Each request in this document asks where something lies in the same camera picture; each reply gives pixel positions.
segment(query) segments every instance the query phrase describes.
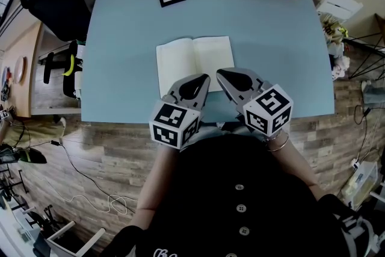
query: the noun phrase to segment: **white chair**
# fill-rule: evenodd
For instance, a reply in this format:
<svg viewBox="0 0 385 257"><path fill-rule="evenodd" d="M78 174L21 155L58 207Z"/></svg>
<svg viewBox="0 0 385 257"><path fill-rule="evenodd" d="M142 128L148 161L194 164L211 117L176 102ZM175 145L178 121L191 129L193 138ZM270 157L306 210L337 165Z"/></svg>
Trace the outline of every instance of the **white chair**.
<svg viewBox="0 0 385 257"><path fill-rule="evenodd" d="M355 15L363 4L354 0L321 0L316 6L317 12L329 13L338 18L341 23Z"/></svg>
<svg viewBox="0 0 385 257"><path fill-rule="evenodd" d="M60 229L58 232L51 235L46 241L49 247L59 256L59 257L82 257L91 247L96 243L96 241L106 232L104 228L101 228L77 253L72 253L69 250L61 247L54 242L54 239L60 237L63 233L68 231L72 226L75 225L74 221L71 221L65 227Z"/></svg>

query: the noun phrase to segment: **white cube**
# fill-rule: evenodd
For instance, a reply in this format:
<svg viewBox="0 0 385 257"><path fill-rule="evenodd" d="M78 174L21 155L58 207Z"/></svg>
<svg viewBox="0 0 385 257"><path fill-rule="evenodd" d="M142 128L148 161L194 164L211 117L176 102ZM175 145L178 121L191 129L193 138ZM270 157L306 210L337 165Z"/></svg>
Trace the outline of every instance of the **white cube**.
<svg viewBox="0 0 385 257"><path fill-rule="evenodd" d="M276 84L243 106L245 122L269 137L290 121L292 107L292 99Z"/></svg>
<svg viewBox="0 0 385 257"><path fill-rule="evenodd" d="M157 101L149 121L151 139L180 149L198 131L201 112Z"/></svg>

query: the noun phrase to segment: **blank notebook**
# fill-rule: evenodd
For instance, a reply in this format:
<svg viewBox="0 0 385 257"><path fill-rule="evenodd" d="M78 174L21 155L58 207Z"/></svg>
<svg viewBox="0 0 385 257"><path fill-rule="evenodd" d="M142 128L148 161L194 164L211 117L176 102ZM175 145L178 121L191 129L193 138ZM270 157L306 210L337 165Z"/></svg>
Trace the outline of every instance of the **blank notebook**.
<svg viewBox="0 0 385 257"><path fill-rule="evenodd" d="M221 91L217 70L234 67L229 37L179 39L156 47L159 91L163 97L179 79L205 73L210 76L209 92Z"/></svg>

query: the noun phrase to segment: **shirt button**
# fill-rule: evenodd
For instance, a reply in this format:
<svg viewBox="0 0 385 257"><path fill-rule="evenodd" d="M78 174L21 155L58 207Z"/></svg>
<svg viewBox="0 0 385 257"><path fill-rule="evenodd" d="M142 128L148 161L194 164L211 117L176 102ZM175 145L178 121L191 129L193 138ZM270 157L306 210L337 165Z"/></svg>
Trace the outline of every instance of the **shirt button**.
<svg viewBox="0 0 385 257"><path fill-rule="evenodd" d="M238 206L236 206L236 210L240 213L246 212L246 206L245 205L238 205Z"/></svg>
<svg viewBox="0 0 385 257"><path fill-rule="evenodd" d="M249 230L249 228L247 228L247 227L242 227L242 228L240 228L239 233L240 233L241 235L249 235L250 230Z"/></svg>

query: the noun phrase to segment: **clear plastic container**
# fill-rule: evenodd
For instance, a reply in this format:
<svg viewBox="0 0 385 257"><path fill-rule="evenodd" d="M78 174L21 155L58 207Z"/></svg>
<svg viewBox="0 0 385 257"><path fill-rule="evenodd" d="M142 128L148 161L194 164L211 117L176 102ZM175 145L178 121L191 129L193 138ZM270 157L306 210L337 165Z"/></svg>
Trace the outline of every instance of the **clear plastic container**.
<svg viewBox="0 0 385 257"><path fill-rule="evenodd" d="M343 200L353 210L369 196L378 180L377 162L362 162L342 189Z"/></svg>

